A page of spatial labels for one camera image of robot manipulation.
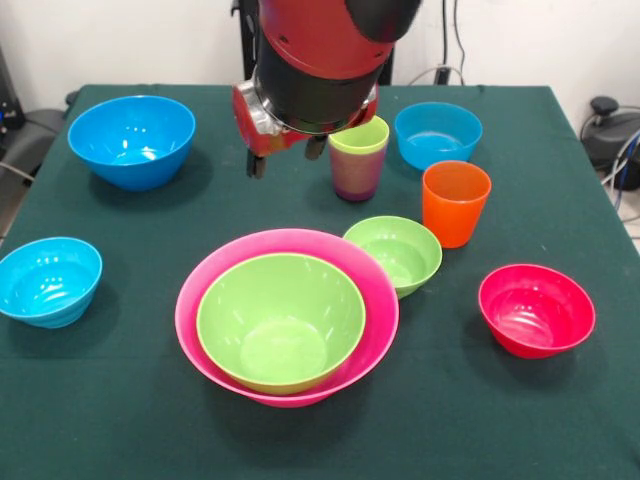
blue bowl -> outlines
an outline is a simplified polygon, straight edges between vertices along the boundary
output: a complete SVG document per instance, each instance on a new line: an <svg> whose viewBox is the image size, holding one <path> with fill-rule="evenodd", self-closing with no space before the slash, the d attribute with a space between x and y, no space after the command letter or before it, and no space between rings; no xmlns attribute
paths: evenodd
<svg viewBox="0 0 640 480"><path fill-rule="evenodd" d="M36 327L64 327L85 312L101 275L102 258L87 242L28 243L0 261L0 313Z"/></svg>
<svg viewBox="0 0 640 480"><path fill-rule="evenodd" d="M469 160L482 137L478 117L450 103L412 105L394 125L402 158L419 170L442 160Z"/></svg>
<svg viewBox="0 0 640 480"><path fill-rule="evenodd" d="M69 145L93 173L125 190L160 187L184 163L196 119L164 97L122 97L96 105L69 129Z"/></svg>

cup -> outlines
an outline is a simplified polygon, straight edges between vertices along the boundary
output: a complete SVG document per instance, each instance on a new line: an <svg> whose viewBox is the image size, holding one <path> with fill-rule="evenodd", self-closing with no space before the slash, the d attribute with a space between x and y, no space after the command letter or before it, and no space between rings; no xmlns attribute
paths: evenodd
<svg viewBox="0 0 640 480"><path fill-rule="evenodd" d="M471 239L491 191L491 179L480 167L458 160L433 164L422 176L422 223L444 248Z"/></svg>
<svg viewBox="0 0 640 480"><path fill-rule="evenodd" d="M378 116L329 135L333 188L339 197L360 202L373 197L389 143L389 126Z"/></svg>

orange cup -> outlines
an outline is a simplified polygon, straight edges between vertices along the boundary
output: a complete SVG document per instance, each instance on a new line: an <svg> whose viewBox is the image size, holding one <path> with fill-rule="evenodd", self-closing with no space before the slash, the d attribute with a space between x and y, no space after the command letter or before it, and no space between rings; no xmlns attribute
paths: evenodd
<svg viewBox="0 0 640 480"><path fill-rule="evenodd" d="M491 179L480 167L457 160L435 163L422 176L422 223L443 247L462 247L490 191Z"/></svg>

table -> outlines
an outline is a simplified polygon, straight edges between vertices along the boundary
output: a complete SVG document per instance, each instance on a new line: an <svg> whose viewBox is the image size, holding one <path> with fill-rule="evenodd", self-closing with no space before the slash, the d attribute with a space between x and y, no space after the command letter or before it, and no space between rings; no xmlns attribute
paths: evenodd
<svg viewBox="0 0 640 480"><path fill-rule="evenodd" d="M0 322L0 478L636 479L640 474L638 254L548 88L389 87L390 123L412 103L474 111L473 162L493 192L471 243L401 302L396 340L365 379L278 410L200 375L173 327L178 291L209 252L249 232L342 234L371 215L420 219L420 174L392 138L376 196L331 190L327 153L302 145L245 177L229 87L87 86L69 115L114 96L193 109L193 152L169 185L128 193L90 174L60 135L0 255L70 235L102 252L85 317L59 331ZM557 268L592 295L597 329L574 352L525 361L492 339L481 279L510 262Z"/></svg>

pink bowl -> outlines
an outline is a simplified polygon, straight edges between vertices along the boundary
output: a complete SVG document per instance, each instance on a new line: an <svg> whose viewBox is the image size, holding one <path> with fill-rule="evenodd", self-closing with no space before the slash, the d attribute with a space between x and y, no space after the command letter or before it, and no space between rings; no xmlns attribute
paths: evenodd
<svg viewBox="0 0 640 480"><path fill-rule="evenodd" d="M231 379L209 359L196 332L200 299L216 278L238 262L277 252L313 255L340 268L360 289L367 311L362 339L336 373L311 390L285 397L257 393ZM350 242L314 230L268 230L238 238L205 258L180 290L175 322L182 350L203 375L265 405L295 408L324 400L361 379L380 362L398 328L398 299L384 270L364 250Z"/></svg>
<svg viewBox="0 0 640 480"><path fill-rule="evenodd" d="M566 275L538 265L494 270L480 285L478 301L496 340L522 358L574 348L596 324L587 292Z"/></svg>

